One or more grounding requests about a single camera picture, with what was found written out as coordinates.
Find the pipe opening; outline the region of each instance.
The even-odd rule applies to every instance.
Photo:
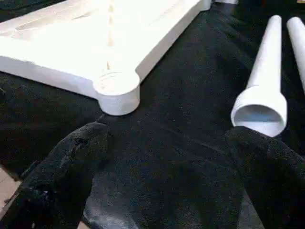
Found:
[[[233,118],[235,125],[242,125],[267,136],[280,134],[285,123],[278,112],[262,105],[248,105],[238,109]]]

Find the floor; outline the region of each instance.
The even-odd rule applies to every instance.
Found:
[[[9,199],[20,185],[20,181],[14,181],[1,167],[0,167],[0,211],[5,205],[5,200]],[[78,229],[87,229],[88,227],[82,222]]]

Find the wrinkled black fabric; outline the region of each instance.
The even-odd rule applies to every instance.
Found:
[[[265,228],[305,224],[305,160],[282,141],[245,127],[226,134],[233,162]]]
[[[127,135],[115,135],[117,156],[97,172],[87,200],[91,227],[236,228],[239,178],[198,153],[223,151],[150,124],[148,131],[137,123]]]
[[[61,140],[21,183],[1,213],[0,228],[76,229],[109,140],[109,129],[99,123]]]
[[[102,114],[96,100],[6,73],[0,78],[0,164],[19,176]]]

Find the white plastic tray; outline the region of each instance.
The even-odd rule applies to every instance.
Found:
[[[105,69],[141,80],[210,0],[67,0],[0,23],[0,71],[96,98]]]

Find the white tube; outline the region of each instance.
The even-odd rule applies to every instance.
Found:
[[[287,102],[281,94],[282,19],[268,21],[247,88],[237,97],[231,112],[233,126],[242,125],[270,137],[287,123]]]
[[[101,109],[126,115],[140,104],[140,78],[135,71],[107,70],[93,81]]]
[[[287,22],[287,28],[305,91],[305,26],[301,19],[294,17]]]
[[[212,0],[201,0],[201,11],[209,10]]]

